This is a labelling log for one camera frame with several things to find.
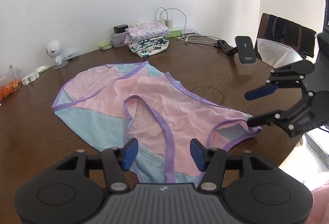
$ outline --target light blue fabric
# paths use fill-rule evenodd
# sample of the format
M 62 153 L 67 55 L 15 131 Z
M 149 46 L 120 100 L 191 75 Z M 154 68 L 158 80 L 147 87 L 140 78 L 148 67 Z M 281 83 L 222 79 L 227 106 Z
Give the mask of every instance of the light blue fabric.
M 100 152 L 111 146 L 124 145 L 123 133 L 127 123 L 124 118 L 76 107 L 67 107 L 55 114 L 74 133 Z
M 73 102 L 73 100 L 68 96 L 65 90 L 63 90 L 60 94 L 60 98 L 58 99 L 58 102 L 56 105 L 64 104 L 64 103 L 70 103 Z
M 149 64 L 146 65 L 146 68 L 151 78 L 164 75 L 164 73 Z
M 234 140 L 247 132 L 240 124 L 229 128 L 218 129 L 216 131 L 229 140 Z
M 131 72 L 132 70 L 134 70 L 138 66 L 139 65 L 134 65 L 134 64 L 124 64 L 124 65 L 116 65 L 116 68 L 121 74 L 125 75 Z
M 138 144 L 139 152 L 136 157 L 136 167 L 138 169 L 138 176 L 143 183 L 165 183 L 165 159 L 164 157 L 155 154 L 150 149 Z M 191 177 L 184 173 L 175 173 L 175 182 L 176 183 L 194 183 L 198 184 L 200 176 Z

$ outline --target floor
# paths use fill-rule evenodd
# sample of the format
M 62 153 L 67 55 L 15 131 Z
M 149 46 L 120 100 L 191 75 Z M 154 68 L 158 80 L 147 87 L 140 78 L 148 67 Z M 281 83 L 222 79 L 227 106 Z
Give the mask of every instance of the floor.
M 305 136 L 303 139 L 303 145 L 296 146 L 279 168 L 312 191 L 329 180 L 329 169 L 306 143 Z

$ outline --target pink floral cloth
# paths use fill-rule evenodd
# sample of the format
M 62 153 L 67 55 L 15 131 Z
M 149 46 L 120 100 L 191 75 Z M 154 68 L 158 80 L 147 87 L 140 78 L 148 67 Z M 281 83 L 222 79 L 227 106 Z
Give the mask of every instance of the pink floral cloth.
M 166 25 L 155 21 L 132 28 L 126 28 L 126 32 L 128 33 L 126 41 L 133 43 L 161 36 L 165 37 L 169 34 L 169 28 Z

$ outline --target logo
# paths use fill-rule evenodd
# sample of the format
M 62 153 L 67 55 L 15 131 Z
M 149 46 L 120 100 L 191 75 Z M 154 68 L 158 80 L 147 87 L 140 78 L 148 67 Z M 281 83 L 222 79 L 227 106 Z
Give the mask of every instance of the logo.
M 160 191 L 166 191 L 169 190 L 169 188 L 167 186 L 162 186 L 161 188 L 159 188 Z

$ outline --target purple trim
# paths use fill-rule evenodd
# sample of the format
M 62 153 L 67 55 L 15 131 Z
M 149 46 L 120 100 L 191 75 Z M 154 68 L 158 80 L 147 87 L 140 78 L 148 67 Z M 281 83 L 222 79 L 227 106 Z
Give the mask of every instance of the purple trim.
M 131 76 L 135 75 L 139 70 L 141 70 L 143 67 L 145 67 L 146 65 L 148 65 L 148 61 L 145 61 L 143 63 L 141 63 L 138 67 L 136 67 L 134 70 L 131 70 L 129 73 L 125 74 L 124 76 L 122 76 L 119 79 L 127 79 L 130 78 Z
M 132 95 L 124 100 L 123 107 L 126 111 L 127 118 L 129 119 L 127 123 L 127 129 L 125 134 L 125 140 L 127 140 L 128 137 L 128 126 L 130 122 L 133 120 L 133 117 L 129 113 L 129 110 L 127 108 L 127 103 L 132 100 L 137 99 L 145 103 L 145 105 L 148 107 L 148 109 L 153 114 L 155 120 L 159 123 L 159 125 L 162 127 L 165 135 L 166 135 L 166 156 L 165 156 L 165 164 L 164 164 L 164 173 L 166 175 L 167 181 L 166 183 L 175 183 L 175 173 L 174 173 L 174 159 L 175 159 L 175 143 L 174 143 L 174 136 L 172 135 L 172 131 L 170 127 L 168 126 L 165 119 L 151 106 L 149 106 L 142 97 L 138 95 Z
M 117 80 L 119 79 L 127 79 L 131 76 L 133 76 L 134 74 L 136 74 L 138 71 L 140 71 L 143 67 L 145 67 L 146 65 L 148 64 L 148 61 L 145 61 L 143 63 L 141 63 L 138 67 L 136 67 L 134 70 L 132 70 L 131 72 L 127 73 L 126 75 L 118 78 Z M 69 80 L 67 83 L 65 83 L 65 85 L 60 89 L 60 92 L 58 93 L 56 99 L 55 99 L 55 102 L 57 103 L 58 100 L 59 100 L 59 97 L 61 95 L 61 92 L 64 90 L 64 87 L 71 81 Z M 55 105 L 56 103 L 54 102 L 53 105 L 52 105 L 52 109 L 54 111 L 58 111 L 58 110 L 61 110 L 61 109 L 64 109 L 64 108 L 67 108 L 67 107 L 70 107 L 70 106 L 73 106 L 73 105 L 76 105 L 78 103 L 81 103 L 81 102 L 84 102 L 84 101 L 87 101 L 88 99 L 90 98 L 93 98 L 96 94 L 98 94 L 102 89 L 104 89 L 106 86 L 104 86 L 103 88 L 99 89 L 96 93 L 94 93 L 93 95 L 89 96 L 89 97 L 86 97 L 86 98 L 83 98 L 83 99 L 80 99 L 80 100 L 76 100 L 76 101 L 73 101 L 73 102 L 70 102 L 70 103 L 63 103 L 63 104 L 60 104 L 60 105 Z
M 124 131 L 124 134 L 123 134 L 123 145 L 125 145 L 128 142 L 128 129 L 129 129 L 129 126 L 131 124 L 131 121 L 133 120 L 133 117 L 129 113 L 129 110 L 127 108 L 128 101 L 126 103 L 125 103 L 125 101 L 126 100 L 123 101 L 123 108 L 124 108 L 124 111 L 125 111 L 126 116 L 127 116 L 127 123 L 126 123 L 125 131 Z M 134 166 L 134 169 L 136 171 L 136 175 L 137 175 L 137 178 L 138 178 L 139 182 L 143 183 L 142 177 L 140 176 L 139 170 L 136 166 L 136 161 L 133 162 L 133 166 Z
M 211 141 L 212 141 L 212 134 L 215 132 L 215 130 L 217 130 L 219 127 L 223 126 L 223 125 L 227 125 L 227 124 L 232 124 L 232 123 L 235 123 L 235 122 L 238 122 L 238 121 L 243 121 L 243 122 L 247 122 L 244 118 L 239 118 L 239 119 L 232 119 L 232 120 L 225 120 L 223 122 L 220 122 L 218 124 L 215 125 L 215 127 L 213 127 L 208 135 L 208 138 L 207 138 L 207 142 L 206 142 L 206 148 L 209 148 L 210 147 L 210 144 L 211 144 Z M 259 128 L 259 129 L 253 129 L 251 128 L 252 131 L 249 132 L 248 130 L 246 130 L 246 133 L 244 133 L 243 135 L 235 138 L 234 140 L 228 142 L 224 147 L 223 147 L 223 150 L 225 151 L 229 151 L 234 145 L 242 142 L 243 140 L 245 139 L 248 139 L 248 138 L 251 138 L 251 137 L 255 137 L 256 135 L 258 135 L 261 131 L 262 131 L 262 128 Z
M 66 82 L 63 87 L 60 89 L 59 93 L 57 94 L 56 98 L 55 98 L 55 101 L 53 102 L 53 105 L 51 106 L 51 108 L 54 108 L 57 103 L 58 103 L 58 100 L 60 99 L 60 95 L 62 93 L 62 91 L 64 90 L 64 88 L 66 87 L 67 84 L 69 84 L 75 77 L 71 78 L 68 82 Z
M 183 87 L 183 85 L 178 81 L 178 80 L 175 80 L 170 74 L 169 72 L 165 73 L 164 74 L 165 77 L 167 78 L 167 80 L 169 80 L 169 82 L 176 88 L 178 89 L 179 91 L 181 91 L 182 93 L 186 94 L 187 96 L 190 96 L 191 98 L 193 98 L 194 100 L 197 100 L 199 102 L 202 102 L 202 103 L 205 103 L 205 104 L 208 104 L 208 105 L 213 105 L 213 106 L 216 106 L 216 107 L 221 107 L 221 108 L 227 108 L 227 109 L 231 109 L 233 110 L 232 108 L 229 108 L 229 107 L 225 107 L 225 106 L 221 106 L 221 105 L 218 105 L 218 104 L 215 104 L 211 101 L 208 101 L 206 100 L 205 98 L 202 98 L 194 93 L 191 93 L 190 91 L 188 91 L 187 89 L 185 89 Z

